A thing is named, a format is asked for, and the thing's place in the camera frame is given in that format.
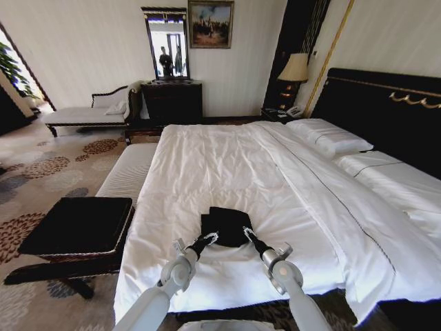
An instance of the telephone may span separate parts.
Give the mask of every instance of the telephone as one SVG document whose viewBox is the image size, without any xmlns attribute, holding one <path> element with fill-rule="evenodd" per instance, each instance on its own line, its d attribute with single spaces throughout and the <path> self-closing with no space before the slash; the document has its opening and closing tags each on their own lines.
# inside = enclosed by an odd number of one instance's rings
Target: telephone
<svg viewBox="0 0 441 331">
<path fill-rule="evenodd" d="M 298 108 L 298 106 L 294 106 L 294 107 L 291 107 L 290 109 L 288 109 L 286 111 L 286 113 L 287 113 L 287 115 L 289 115 L 289 116 L 291 116 L 291 117 L 296 119 L 296 118 L 302 116 L 303 111 L 300 110 Z"/>
</svg>

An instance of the patterned carpet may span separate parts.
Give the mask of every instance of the patterned carpet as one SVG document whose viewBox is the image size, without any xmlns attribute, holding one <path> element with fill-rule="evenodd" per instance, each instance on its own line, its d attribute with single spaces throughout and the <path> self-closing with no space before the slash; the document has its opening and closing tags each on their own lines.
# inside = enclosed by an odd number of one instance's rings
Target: patterned carpet
<svg viewBox="0 0 441 331">
<path fill-rule="evenodd" d="M 121 129 L 59 128 L 54 139 L 39 121 L 0 136 L 0 279 L 14 269 L 40 263 L 19 256 L 17 248 L 60 197 L 94 196 L 125 148 Z M 134 137 L 156 142 L 158 137 Z M 0 285 L 0 330 L 104 331 L 114 325 L 112 309 L 117 276 L 89 279 L 95 290 L 84 300 L 58 281 Z M 334 330 L 353 330 L 354 317 L 342 291 L 314 299 Z M 255 319 L 297 330 L 286 301 L 224 312 L 168 314 L 160 330 L 177 330 L 186 321 Z M 359 330 L 395 330 L 378 309 Z"/>
</svg>

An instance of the picture frame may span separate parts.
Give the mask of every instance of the picture frame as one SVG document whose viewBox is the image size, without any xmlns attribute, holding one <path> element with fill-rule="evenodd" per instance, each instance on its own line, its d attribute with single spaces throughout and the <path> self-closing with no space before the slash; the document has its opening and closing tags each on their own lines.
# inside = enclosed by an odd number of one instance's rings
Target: picture frame
<svg viewBox="0 0 441 331">
<path fill-rule="evenodd" d="M 231 48 L 234 1 L 188 1 L 191 48 Z"/>
</svg>

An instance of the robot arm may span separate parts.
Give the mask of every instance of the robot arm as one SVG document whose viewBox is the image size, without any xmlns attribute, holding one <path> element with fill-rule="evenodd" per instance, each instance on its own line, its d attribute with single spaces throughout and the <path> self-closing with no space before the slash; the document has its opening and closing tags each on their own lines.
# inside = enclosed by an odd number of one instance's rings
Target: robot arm
<svg viewBox="0 0 441 331">
<path fill-rule="evenodd" d="M 244 227 L 245 236 L 254 244 L 260 258 L 267 267 L 267 276 L 280 294 L 288 293 L 289 308 L 300 331 L 331 331 L 320 308 L 302 290 L 303 277 L 300 270 L 285 259 L 292 253 L 292 247 L 279 252 L 259 240 L 254 232 Z"/>
<path fill-rule="evenodd" d="M 216 233 L 199 237 L 193 245 L 183 248 L 182 239 L 174 242 L 178 257 L 168 262 L 161 272 L 161 280 L 154 288 L 146 290 L 127 311 L 114 331 L 157 330 L 170 307 L 170 299 L 179 290 L 188 288 L 196 271 L 195 265 L 201 252 L 218 238 Z"/>
</svg>

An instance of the mirror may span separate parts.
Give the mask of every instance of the mirror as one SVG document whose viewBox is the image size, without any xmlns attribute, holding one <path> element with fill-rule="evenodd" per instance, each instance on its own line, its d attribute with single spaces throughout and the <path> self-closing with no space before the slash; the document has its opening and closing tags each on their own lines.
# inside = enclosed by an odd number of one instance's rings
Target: mirror
<svg viewBox="0 0 441 331">
<path fill-rule="evenodd" d="M 156 79 L 189 79 L 187 8 L 142 7 Z"/>
</svg>

